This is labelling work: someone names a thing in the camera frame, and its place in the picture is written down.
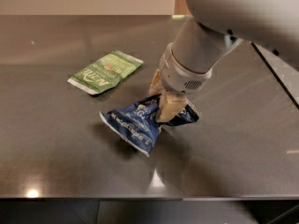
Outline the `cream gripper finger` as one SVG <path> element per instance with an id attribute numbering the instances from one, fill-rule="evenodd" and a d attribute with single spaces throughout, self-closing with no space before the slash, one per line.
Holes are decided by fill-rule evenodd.
<path id="1" fill-rule="evenodd" d="M 158 122 L 168 122 L 174 118 L 188 103 L 184 94 L 174 94 L 163 91 L 159 100 L 159 111 L 156 115 Z"/>
<path id="2" fill-rule="evenodd" d="M 154 73 L 151 84 L 149 86 L 149 96 L 162 94 L 163 91 L 164 91 L 164 85 L 161 80 L 160 70 L 157 69 Z"/>

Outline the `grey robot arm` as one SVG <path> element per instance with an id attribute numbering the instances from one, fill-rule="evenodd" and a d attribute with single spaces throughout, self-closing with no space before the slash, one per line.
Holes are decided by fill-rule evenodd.
<path id="1" fill-rule="evenodd" d="M 167 45 L 149 92 L 161 96 L 156 119 L 168 122 L 201 90 L 212 69 L 242 41 L 299 65 L 299 0 L 186 0 L 191 15 Z"/>

